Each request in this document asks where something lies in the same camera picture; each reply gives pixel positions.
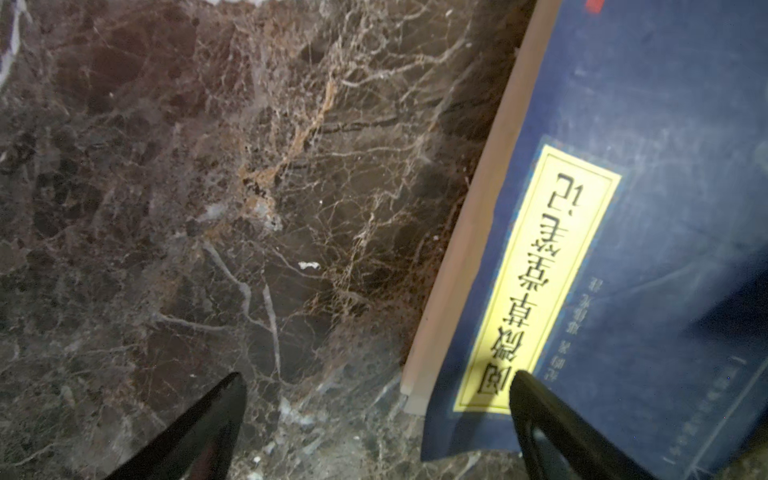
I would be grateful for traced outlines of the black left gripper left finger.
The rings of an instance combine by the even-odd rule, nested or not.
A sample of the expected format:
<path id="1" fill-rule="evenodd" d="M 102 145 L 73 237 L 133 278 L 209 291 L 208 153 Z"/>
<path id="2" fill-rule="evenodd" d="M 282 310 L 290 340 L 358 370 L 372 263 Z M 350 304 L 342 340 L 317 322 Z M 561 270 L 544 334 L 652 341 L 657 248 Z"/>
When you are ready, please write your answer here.
<path id="1" fill-rule="evenodd" d="M 110 479 L 226 479 L 247 402 L 242 375 L 227 375 Z"/>

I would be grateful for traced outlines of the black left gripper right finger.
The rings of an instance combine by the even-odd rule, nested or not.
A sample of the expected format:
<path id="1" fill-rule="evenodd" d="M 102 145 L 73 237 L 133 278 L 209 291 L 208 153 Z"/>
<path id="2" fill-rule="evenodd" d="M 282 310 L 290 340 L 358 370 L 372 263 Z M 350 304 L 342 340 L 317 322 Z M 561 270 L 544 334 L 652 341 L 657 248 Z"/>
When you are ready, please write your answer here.
<path id="1" fill-rule="evenodd" d="M 653 476 L 526 371 L 509 408 L 531 479 L 651 479 Z"/>

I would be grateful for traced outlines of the dark blue book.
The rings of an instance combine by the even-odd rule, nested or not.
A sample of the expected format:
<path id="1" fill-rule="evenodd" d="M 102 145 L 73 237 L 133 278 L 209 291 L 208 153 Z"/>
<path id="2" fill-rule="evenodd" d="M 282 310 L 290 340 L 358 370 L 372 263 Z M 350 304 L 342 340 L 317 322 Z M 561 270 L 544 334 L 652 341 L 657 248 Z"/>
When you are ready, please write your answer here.
<path id="1" fill-rule="evenodd" d="M 419 456 L 522 455 L 526 371 L 657 479 L 767 421 L 767 5 L 536 3 L 401 390 Z"/>

